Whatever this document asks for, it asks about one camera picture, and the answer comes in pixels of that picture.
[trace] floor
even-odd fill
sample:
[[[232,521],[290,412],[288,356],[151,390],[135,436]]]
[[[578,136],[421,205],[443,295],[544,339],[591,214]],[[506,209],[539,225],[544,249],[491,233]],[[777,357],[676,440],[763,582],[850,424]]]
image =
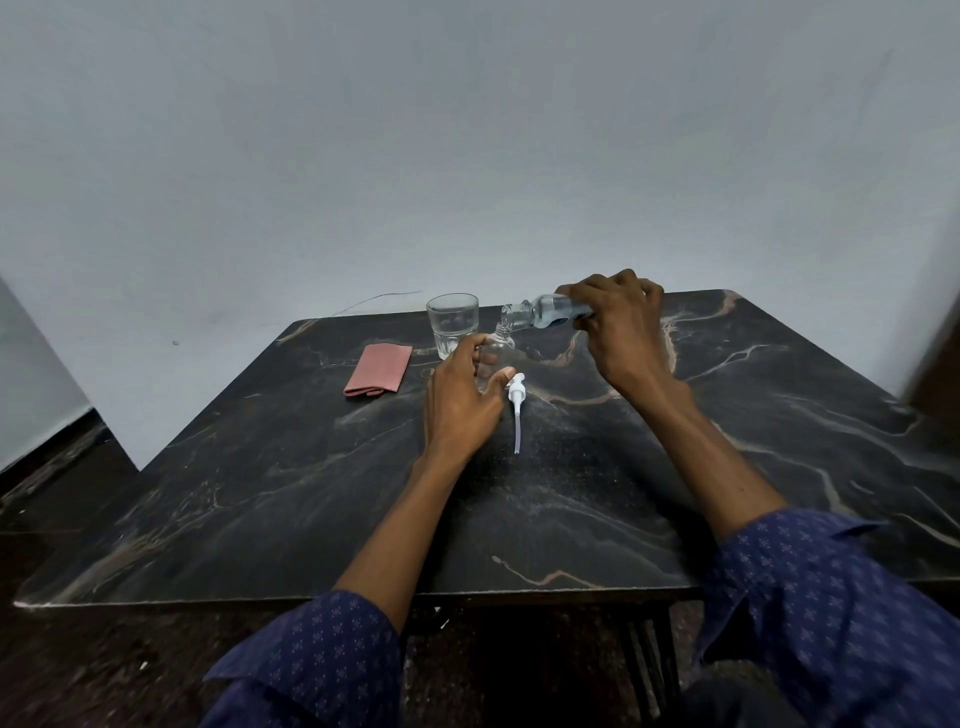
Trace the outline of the floor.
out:
[[[108,441],[0,514],[0,715],[10,728],[196,725],[223,687],[202,683],[205,671],[278,614],[13,608],[23,579],[133,472]],[[686,684],[702,605],[675,605],[672,618]],[[711,670],[776,690],[752,666]],[[404,681],[412,726],[639,724],[616,633],[596,608],[455,613],[440,632],[411,638]]]

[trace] black marble tabletop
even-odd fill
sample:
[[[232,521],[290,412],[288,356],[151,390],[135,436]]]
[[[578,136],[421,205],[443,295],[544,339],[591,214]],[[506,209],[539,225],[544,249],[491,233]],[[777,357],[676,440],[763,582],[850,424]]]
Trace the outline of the black marble tabletop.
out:
[[[498,308],[481,312],[492,329]],[[907,579],[960,578],[960,456],[930,422],[729,291],[669,294],[671,366],[788,501],[881,519]],[[348,399],[367,344],[414,347],[397,394]],[[420,580],[442,599],[692,593],[711,540],[663,449],[570,327],[516,334],[523,447],[504,417]],[[292,324],[21,588],[23,607],[296,599],[329,588],[404,484],[438,363],[425,313]]]

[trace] white wall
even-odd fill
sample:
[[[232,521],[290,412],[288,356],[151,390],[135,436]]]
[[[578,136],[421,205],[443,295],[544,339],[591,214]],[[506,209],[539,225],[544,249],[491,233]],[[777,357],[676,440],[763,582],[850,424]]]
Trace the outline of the white wall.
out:
[[[960,290],[955,6],[4,4],[0,270],[141,466],[289,321],[628,264],[899,392]]]
[[[84,393],[0,280],[0,471],[90,409]]]

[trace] person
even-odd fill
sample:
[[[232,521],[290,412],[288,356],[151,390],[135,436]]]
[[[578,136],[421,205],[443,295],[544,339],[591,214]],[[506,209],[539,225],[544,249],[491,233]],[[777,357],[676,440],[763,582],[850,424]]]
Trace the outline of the person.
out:
[[[599,373],[656,434],[719,545],[698,659],[767,666],[812,725],[960,724],[960,622],[858,548],[854,537],[870,524],[791,508],[698,410],[666,364],[663,289],[625,270],[558,292],[590,305],[593,315],[574,326],[587,332]],[[399,724],[398,635],[444,505],[493,433],[514,374],[506,368],[477,392],[484,340],[466,337],[435,371],[423,453],[333,590],[207,674],[232,682],[204,728]]]

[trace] hand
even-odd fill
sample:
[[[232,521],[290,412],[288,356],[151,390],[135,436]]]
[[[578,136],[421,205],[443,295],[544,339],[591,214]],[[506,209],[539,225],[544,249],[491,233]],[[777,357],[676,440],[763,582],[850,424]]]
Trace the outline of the hand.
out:
[[[493,434],[503,411],[504,388],[516,370],[501,369],[490,378],[483,394],[477,392],[473,358],[486,339],[485,333],[465,336],[427,382],[423,398],[425,459],[441,458],[462,467]]]
[[[594,275],[557,293],[589,304],[593,315],[577,319],[575,328],[589,335],[597,370],[635,406],[676,380],[667,366],[660,333],[663,289],[638,279],[629,268],[609,279]]]

